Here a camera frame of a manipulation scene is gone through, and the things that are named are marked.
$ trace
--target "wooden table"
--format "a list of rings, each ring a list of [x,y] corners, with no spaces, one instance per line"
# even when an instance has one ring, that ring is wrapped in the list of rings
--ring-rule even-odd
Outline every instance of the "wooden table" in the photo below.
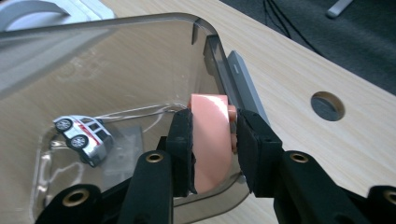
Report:
[[[366,195],[396,185],[396,97],[279,35],[220,1],[103,1],[118,17],[184,12],[212,24],[225,53],[244,58],[272,128],[286,150],[314,156],[340,186]],[[336,95],[346,113],[320,118],[311,97]],[[276,223],[272,200],[250,195],[234,210],[201,223]]]

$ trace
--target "clear plastic bin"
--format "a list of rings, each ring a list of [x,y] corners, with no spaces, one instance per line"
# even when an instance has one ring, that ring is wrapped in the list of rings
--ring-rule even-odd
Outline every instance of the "clear plastic bin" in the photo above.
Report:
[[[106,190],[130,177],[194,92],[243,107],[216,31],[186,14],[2,33],[0,71],[2,223],[33,223],[77,183]],[[103,119],[116,144],[98,167],[64,145],[52,123],[62,115]],[[175,199],[175,223],[226,212],[247,194],[234,156],[222,186]]]

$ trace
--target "white toy car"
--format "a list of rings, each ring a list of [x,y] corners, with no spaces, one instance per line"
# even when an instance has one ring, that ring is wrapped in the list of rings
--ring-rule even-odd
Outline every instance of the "white toy car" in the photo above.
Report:
[[[53,123],[66,139],[66,145],[91,167],[98,165],[113,147],[113,137],[99,119],[70,115],[59,117]]]

